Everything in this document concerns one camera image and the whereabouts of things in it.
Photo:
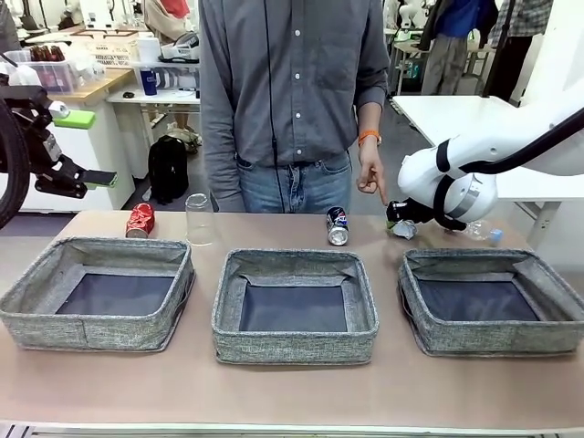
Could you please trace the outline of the person's left hand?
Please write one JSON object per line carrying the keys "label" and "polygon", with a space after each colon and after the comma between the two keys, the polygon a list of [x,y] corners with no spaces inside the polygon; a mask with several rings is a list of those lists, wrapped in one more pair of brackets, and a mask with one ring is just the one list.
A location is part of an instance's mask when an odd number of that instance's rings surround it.
{"label": "person's left hand", "polygon": [[379,154],[378,140],[367,135],[359,143],[360,175],[357,187],[360,192],[377,193],[383,205],[388,205],[384,167]]}

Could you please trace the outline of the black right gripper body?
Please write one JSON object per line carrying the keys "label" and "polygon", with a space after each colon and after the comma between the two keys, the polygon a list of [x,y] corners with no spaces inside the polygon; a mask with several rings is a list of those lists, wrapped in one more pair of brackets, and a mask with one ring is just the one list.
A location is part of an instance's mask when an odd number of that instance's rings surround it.
{"label": "black right gripper body", "polygon": [[397,224],[400,221],[412,221],[415,224],[425,224],[434,218],[433,209],[413,199],[402,202],[390,201],[386,208],[387,221]]}

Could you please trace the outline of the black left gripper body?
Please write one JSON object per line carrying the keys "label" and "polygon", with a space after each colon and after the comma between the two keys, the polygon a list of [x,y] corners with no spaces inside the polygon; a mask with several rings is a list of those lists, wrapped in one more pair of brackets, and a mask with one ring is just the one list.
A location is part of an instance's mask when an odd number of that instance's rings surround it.
{"label": "black left gripper body", "polygon": [[34,173],[35,163],[55,163],[60,156],[57,143],[48,128],[30,123],[26,110],[30,99],[49,99],[40,86],[1,87],[1,157],[12,159]]}

